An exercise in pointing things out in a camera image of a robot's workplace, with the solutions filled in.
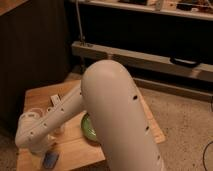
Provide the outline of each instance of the small object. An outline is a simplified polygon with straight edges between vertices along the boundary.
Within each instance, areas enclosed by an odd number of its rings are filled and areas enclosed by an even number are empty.
[[[98,142],[95,130],[92,126],[90,116],[88,113],[86,113],[81,120],[81,129],[83,131],[84,136],[87,139]]]
[[[56,106],[61,101],[58,94],[50,96],[50,99],[51,99],[53,106]]]
[[[43,167],[45,169],[53,169],[58,161],[59,154],[56,152],[47,152],[44,161]]]

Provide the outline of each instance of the black cabinet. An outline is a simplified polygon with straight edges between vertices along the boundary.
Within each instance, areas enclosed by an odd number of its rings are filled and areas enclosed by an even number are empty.
[[[0,127],[15,132],[27,89],[66,77],[67,35],[61,0],[30,0],[0,16]]]

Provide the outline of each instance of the screw hole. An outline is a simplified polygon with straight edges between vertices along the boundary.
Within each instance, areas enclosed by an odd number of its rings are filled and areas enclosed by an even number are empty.
[[[138,96],[135,95],[135,96],[133,97],[133,100],[137,100],[137,99],[138,99]]]
[[[146,127],[146,132],[149,130],[149,126]]]

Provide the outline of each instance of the robot arm segment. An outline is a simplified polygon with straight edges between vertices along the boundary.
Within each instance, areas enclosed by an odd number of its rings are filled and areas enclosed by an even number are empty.
[[[16,133],[16,145],[20,148],[30,148],[83,110],[79,83],[45,116],[39,118],[38,114],[32,112],[22,114],[19,118]]]

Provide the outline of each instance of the cable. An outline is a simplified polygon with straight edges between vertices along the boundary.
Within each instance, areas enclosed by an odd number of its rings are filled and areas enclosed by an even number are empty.
[[[204,148],[204,151],[203,151],[203,167],[205,169],[205,171],[208,171],[207,168],[206,168],[206,163],[205,163],[205,155],[206,155],[206,151],[208,149],[208,147],[213,144],[213,141],[209,142],[206,147]]]

